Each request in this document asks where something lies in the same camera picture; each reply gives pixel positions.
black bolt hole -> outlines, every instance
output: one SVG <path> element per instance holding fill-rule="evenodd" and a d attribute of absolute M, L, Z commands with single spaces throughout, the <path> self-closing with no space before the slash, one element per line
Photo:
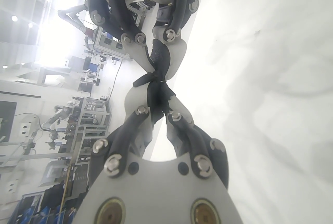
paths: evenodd
<path fill-rule="evenodd" d="M 178 164 L 178 171 L 181 175 L 187 175 L 189 171 L 188 165 L 185 162 L 180 162 Z"/>
<path fill-rule="evenodd" d="M 139 171 L 139 164 L 137 162 L 132 162 L 129 166 L 128 166 L 128 172 L 131 175 L 136 174 Z"/>

white ceiling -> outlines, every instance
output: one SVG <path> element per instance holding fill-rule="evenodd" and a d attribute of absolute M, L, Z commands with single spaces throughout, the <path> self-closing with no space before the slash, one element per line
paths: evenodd
<path fill-rule="evenodd" d="M 225 143 L 244 223 L 333 223 L 332 13 L 332 0 L 201 0 L 173 90 Z M 174 156 L 165 135 L 155 160 Z"/>

industrial robot arm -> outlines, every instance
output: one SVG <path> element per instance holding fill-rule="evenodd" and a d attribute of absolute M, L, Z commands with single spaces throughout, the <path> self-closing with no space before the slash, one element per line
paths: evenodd
<path fill-rule="evenodd" d="M 134 1 L 88 0 L 93 23 L 119 38 L 146 74 L 133 83 L 125 98 L 124 124 L 93 146 L 89 191 L 74 224 L 241 224 L 227 192 L 225 146 L 195 125 L 166 83 L 185 55 L 181 29 L 197 11 L 198 0 L 152 0 L 159 9 L 151 55 L 145 34 L 127 9 Z M 177 158 L 145 161 L 142 157 L 153 127 L 163 116 Z"/>

metal rivet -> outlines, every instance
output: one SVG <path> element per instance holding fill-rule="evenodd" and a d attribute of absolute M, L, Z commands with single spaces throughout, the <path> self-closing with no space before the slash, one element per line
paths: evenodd
<path fill-rule="evenodd" d="M 97 140 L 93 145 L 93 152 L 97 154 L 101 149 L 108 145 L 108 141 L 106 138 L 101 138 Z"/>
<path fill-rule="evenodd" d="M 146 36 L 144 33 L 140 32 L 138 33 L 136 36 L 135 36 L 135 41 L 140 44 L 140 45 L 143 45 L 145 44 L 145 39 L 146 39 Z"/>
<path fill-rule="evenodd" d="M 194 161 L 197 162 L 197 166 L 202 177 L 211 176 L 213 172 L 213 165 L 207 156 L 199 154 L 194 158 Z"/>
<path fill-rule="evenodd" d="M 174 111 L 174 112 L 172 113 L 172 121 L 176 122 L 176 121 L 181 120 L 181 118 L 182 118 L 181 113 L 176 112 L 176 111 Z"/>
<path fill-rule="evenodd" d="M 98 23 L 101 22 L 101 20 L 102 20 L 101 16 L 98 13 L 93 14 L 93 19 Z"/>
<path fill-rule="evenodd" d="M 128 172 L 131 175 L 136 174 L 139 171 L 139 164 L 137 162 L 132 162 L 129 166 L 128 166 Z"/>
<path fill-rule="evenodd" d="M 176 33 L 173 29 L 169 29 L 165 33 L 167 35 L 167 42 L 172 42 L 176 38 Z"/>
<path fill-rule="evenodd" d="M 105 18 L 101 17 L 101 15 L 97 12 L 97 10 L 93 10 L 90 13 L 91 21 L 97 26 L 103 24 L 105 22 Z"/>
<path fill-rule="evenodd" d="M 188 4 L 190 12 L 196 12 L 199 8 L 199 1 L 195 0 L 194 2 Z"/>
<path fill-rule="evenodd" d="M 187 175 L 189 171 L 188 165 L 185 162 L 180 162 L 178 164 L 178 171 L 181 175 Z"/>
<path fill-rule="evenodd" d="M 139 106 L 135 112 L 137 115 L 142 115 L 146 112 L 147 108 L 145 106 Z"/>
<path fill-rule="evenodd" d="M 217 149 L 217 150 L 220 150 L 220 151 L 222 151 L 222 152 L 225 152 L 225 151 L 226 151 L 226 146 L 225 146 L 225 145 L 222 143 L 222 141 L 219 140 L 219 139 L 212 138 L 212 139 L 210 140 L 209 145 L 210 145 L 210 148 L 211 148 L 212 150 Z"/>
<path fill-rule="evenodd" d="M 106 160 L 104 164 L 104 171 L 107 175 L 115 176 L 119 173 L 118 167 L 121 158 L 122 156 L 120 154 L 113 154 Z"/>
<path fill-rule="evenodd" d="M 126 33 L 123 33 L 121 35 L 120 39 L 121 39 L 122 42 L 126 42 L 126 43 L 130 43 L 131 42 L 131 38 Z"/>

cable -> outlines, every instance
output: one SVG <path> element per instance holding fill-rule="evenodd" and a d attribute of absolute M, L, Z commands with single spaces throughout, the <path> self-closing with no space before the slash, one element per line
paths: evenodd
<path fill-rule="evenodd" d="M 117 75 L 118 75 L 118 73 L 119 73 L 119 70 L 120 70 L 120 67 L 121 67 L 121 64 L 122 64 L 122 63 L 123 63 L 123 60 L 120 61 L 120 65 L 119 65 L 118 71 L 117 71 L 116 76 L 115 76 L 115 78 L 114 78 L 114 82 L 113 82 L 112 90 L 111 90 L 110 95 L 108 96 L 107 101 L 109 101 L 110 98 L 111 98 L 111 95 L 112 95 L 112 92 L 113 92 L 113 89 L 114 89 L 114 85 L 115 85 L 115 83 L 116 83 Z"/>
<path fill-rule="evenodd" d="M 33 114 L 33 113 L 22 113 L 22 114 L 18 114 L 18 115 L 35 115 L 35 116 L 37 116 L 37 118 L 38 118 L 38 123 L 39 123 L 39 127 L 43 130 L 42 125 L 41 125 L 41 120 L 39 119 L 39 116 L 38 116 L 38 115 Z"/>
<path fill-rule="evenodd" d="M 42 132 L 42 135 L 38 138 L 38 139 L 36 139 L 36 140 L 34 140 L 34 142 L 37 142 L 38 140 L 40 140 L 40 138 L 43 136 L 43 134 L 44 134 L 44 131 L 42 131 L 41 129 L 38 129 L 38 130 L 40 130 L 41 132 Z"/>

